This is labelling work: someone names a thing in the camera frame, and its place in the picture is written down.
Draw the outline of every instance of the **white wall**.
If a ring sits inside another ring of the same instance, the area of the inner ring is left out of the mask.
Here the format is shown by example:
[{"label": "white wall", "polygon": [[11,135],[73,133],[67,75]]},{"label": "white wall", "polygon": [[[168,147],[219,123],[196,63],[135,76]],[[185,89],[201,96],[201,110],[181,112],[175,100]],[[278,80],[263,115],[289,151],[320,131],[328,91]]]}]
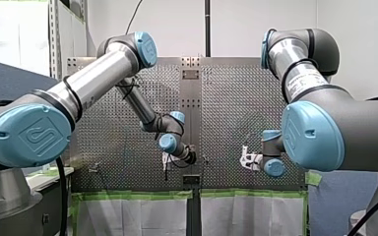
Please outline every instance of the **white wall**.
[{"label": "white wall", "polygon": [[[139,0],[88,0],[88,51],[125,32]],[[145,30],[159,56],[205,55],[204,0],[143,1],[130,31]],[[258,57],[269,28],[316,27],[316,0],[212,0],[212,56]]]},{"label": "white wall", "polygon": [[213,57],[260,57],[271,28],[315,28],[316,0],[212,0]]},{"label": "white wall", "polygon": [[[139,0],[88,0],[88,52],[108,37],[123,35]],[[130,28],[147,31],[162,57],[197,56],[205,51],[204,0],[143,1]]]},{"label": "white wall", "polygon": [[333,83],[357,99],[378,96],[378,0],[318,0],[318,28],[340,47]]}]

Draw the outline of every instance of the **small white object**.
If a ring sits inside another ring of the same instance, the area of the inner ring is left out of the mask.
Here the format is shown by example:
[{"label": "small white object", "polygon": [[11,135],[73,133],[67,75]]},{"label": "small white object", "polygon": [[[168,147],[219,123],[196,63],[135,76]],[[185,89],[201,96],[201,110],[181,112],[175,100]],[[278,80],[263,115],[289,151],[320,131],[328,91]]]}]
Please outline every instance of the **small white object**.
[{"label": "small white object", "polygon": [[240,158],[241,166],[253,171],[260,171],[260,163],[263,159],[262,154],[256,154],[255,152],[248,153],[248,146],[242,147],[242,154]]},{"label": "small white object", "polygon": [[162,163],[163,163],[163,170],[165,170],[165,168],[167,166],[170,166],[168,165],[167,163],[171,162],[171,161],[178,161],[179,158],[177,158],[176,156],[172,155],[172,154],[169,154],[167,152],[163,152],[162,153]]}]

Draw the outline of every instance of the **perforated metal panel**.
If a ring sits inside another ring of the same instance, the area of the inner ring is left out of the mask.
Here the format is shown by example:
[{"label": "perforated metal panel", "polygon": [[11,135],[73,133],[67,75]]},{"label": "perforated metal panel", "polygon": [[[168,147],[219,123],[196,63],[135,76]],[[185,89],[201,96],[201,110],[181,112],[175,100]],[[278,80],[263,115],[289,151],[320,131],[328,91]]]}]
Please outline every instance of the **perforated metal panel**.
[{"label": "perforated metal panel", "polygon": [[298,190],[304,172],[285,156],[287,172],[271,178],[239,163],[241,147],[249,134],[249,152],[261,150],[261,133],[279,129],[285,103],[281,85],[260,68],[257,58],[202,58],[201,155],[203,188],[254,188]]},{"label": "perforated metal panel", "polygon": [[[93,59],[75,60],[71,67],[83,68]],[[157,112],[179,109],[178,65],[178,58],[160,59],[138,75],[142,94]],[[86,112],[77,129],[81,159],[76,162],[80,167],[73,176],[73,191],[182,189],[179,169],[168,171],[164,181],[155,134],[142,132],[139,124],[116,89]]]},{"label": "perforated metal panel", "polygon": [[[69,71],[78,71],[93,60],[73,58]],[[253,173],[239,163],[247,135],[258,134],[248,142],[249,152],[259,152],[260,134],[280,127],[285,107],[279,81],[260,69],[259,59],[201,58],[194,68],[200,70],[199,80],[182,78],[182,71],[188,70],[182,60],[186,59],[160,58],[154,68],[138,75],[137,82],[155,111],[183,109],[186,113],[190,121],[185,134],[191,134],[192,144],[200,144],[197,167],[184,172],[173,168],[164,181],[155,135],[141,131],[138,118],[113,89],[78,124],[74,149],[79,155],[73,156],[80,158],[72,161],[77,167],[73,191],[181,190],[182,174],[199,171],[202,188],[303,188],[304,172],[287,157],[283,158],[287,172],[280,179]]]}]

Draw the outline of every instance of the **green strip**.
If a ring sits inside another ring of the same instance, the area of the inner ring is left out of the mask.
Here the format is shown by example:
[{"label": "green strip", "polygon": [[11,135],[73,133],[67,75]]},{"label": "green strip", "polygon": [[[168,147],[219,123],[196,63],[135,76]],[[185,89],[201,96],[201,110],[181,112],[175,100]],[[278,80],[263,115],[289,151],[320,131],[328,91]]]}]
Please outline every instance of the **green strip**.
[{"label": "green strip", "polygon": [[183,200],[192,198],[191,191],[170,192],[133,192],[133,191],[107,191],[94,193],[73,194],[74,201],[96,200]]},{"label": "green strip", "polygon": [[73,236],[78,235],[78,215],[79,215],[79,201],[72,201],[72,213],[73,213]]},{"label": "green strip", "polygon": [[267,190],[202,190],[202,198],[224,198],[234,196],[251,196],[263,198],[301,199],[307,195],[306,191],[267,191]]},{"label": "green strip", "polygon": [[303,198],[303,233],[302,235],[307,235],[308,229],[308,192],[305,192]]},{"label": "green strip", "polygon": [[321,183],[321,180],[322,180],[322,175],[316,172],[308,171],[305,173],[305,183],[307,185],[313,185],[313,186],[318,187],[319,184]]}]

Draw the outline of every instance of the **black cable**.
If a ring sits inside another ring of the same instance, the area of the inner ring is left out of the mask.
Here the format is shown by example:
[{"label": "black cable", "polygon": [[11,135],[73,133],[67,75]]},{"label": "black cable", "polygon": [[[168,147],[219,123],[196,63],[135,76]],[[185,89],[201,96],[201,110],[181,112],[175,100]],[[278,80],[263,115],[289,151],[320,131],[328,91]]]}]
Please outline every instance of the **black cable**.
[{"label": "black cable", "polygon": [[176,162],[174,162],[174,160],[171,158],[171,156],[170,156],[170,154],[168,155],[168,158],[170,159],[170,162],[174,165],[174,166],[176,166],[177,168],[179,168],[179,169],[185,169],[185,168],[187,168],[187,167],[189,167],[190,166],[190,164],[187,164],[187,165],[178,165]]},{"label": "black cable", "polygon": [[156,131],[156,135],[155,135],[155,140],[158,139],[158,136],[159,136],[160,133],[161,133],[162,118],[163,118],[164,116],[168,116],[168,117],[172,118],[175,122],[177,122],[177,124],[179,124],[180,129],[182,130],[182,133],[181,133],[181,134],[180,134],[180,133],[176,133],[176,132],[168,132],[168,131],[165,132],[166,134],[175,134],[175,135],[178,135],[178,136],[180,136],[180,137],[182,137],[183,134],[185,134],[185,128],[184,128],[184,125],[183,125],[183,123],[182,123],[181,121],[179,121],[178,119],[174,118],[174,117],[173,117],[172,115],[170,115],[170,114],[160,114],[160,113],[157,113],[157,115],[158,115],[157,122],[156,122],[156,130],[157,130],[157,131]]},{"label": "black cable", "polygon": [[67,181],[64,173],[64,165],[61,160],[61,156],[56,159],[57,168],[60,176],[60,188],[61,188],[61,224],[60,224],[60,236],[66,236],[67,233]]},{"label": "black cable", "polygon": [[133,17],[130,20],[130,23],[128,24],[127,30],[125,31],[125,34],[128,34],[128,31],[130,30],[131,24],[133,24],[134,18],[136,17],[137,11],[140,8],[141,3],[143,0],[140,0],[140,2],[137,4],[136,10],[134,10]]},{"label": "black cable", "polygon": [[136,80],[133,77],[133,79],[131,81],[131,85],[127,85],[127,86],[116,85],[116,87],[119,87],[119,88],[130,88],[130,89],[127,90],[127,92],[122,97],[122,99],[124,100],[131,93],[131,91],[133,91],[133,88],[139,88],[140,86],[136,84]]},{"label": "black cable", "polygon": [[373,206],[358,222],[354,227],[349,231],[347,236],[354,236],[358,230],[363,226],[367,220],[378,210],[378,202]]}]

